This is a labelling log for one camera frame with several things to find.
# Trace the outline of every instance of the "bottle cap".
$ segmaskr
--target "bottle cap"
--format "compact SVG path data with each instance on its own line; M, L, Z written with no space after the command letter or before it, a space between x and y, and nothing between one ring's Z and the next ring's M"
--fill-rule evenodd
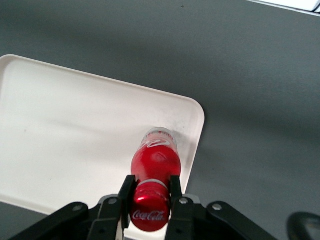
M131 207L131 221L139 229L154 232L169 220L169 191L159 181L148 180L138 185Z

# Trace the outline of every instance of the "gray floor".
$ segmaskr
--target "gray floor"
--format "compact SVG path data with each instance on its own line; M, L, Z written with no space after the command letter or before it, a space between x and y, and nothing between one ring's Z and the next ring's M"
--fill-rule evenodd
M0 6L0 56L197 100L206 121L187 192L286 240L291 213L320 215L319 27L317 16L244 0L11 0ZM0 212L2 240L43 217Z

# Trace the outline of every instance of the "coca-cola bottle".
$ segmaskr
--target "coca-cola bottle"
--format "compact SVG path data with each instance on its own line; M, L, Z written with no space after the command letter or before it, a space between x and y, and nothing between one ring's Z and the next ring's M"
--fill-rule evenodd
M166 225L170 215L170 177L180 173L181 162L173 134L163 127L148 131L131 164L131 174L138 185L130 216L137 228L154 232Z

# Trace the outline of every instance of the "coca-cola logo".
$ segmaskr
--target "coca-cola logo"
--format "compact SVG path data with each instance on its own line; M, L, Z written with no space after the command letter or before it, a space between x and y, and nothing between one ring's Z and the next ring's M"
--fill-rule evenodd
M134 220L165 221L164 211L142 212L137 210L132 215Z

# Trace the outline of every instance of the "plastic tray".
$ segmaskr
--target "plastic tray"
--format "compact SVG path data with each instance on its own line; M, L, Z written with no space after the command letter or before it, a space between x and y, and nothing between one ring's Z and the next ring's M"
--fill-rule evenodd
M0 58L0 201L44 214L117 194L144 134L175 134L187 187L205 116L193 99L28 58ZM133 239L163 239L133 224Z

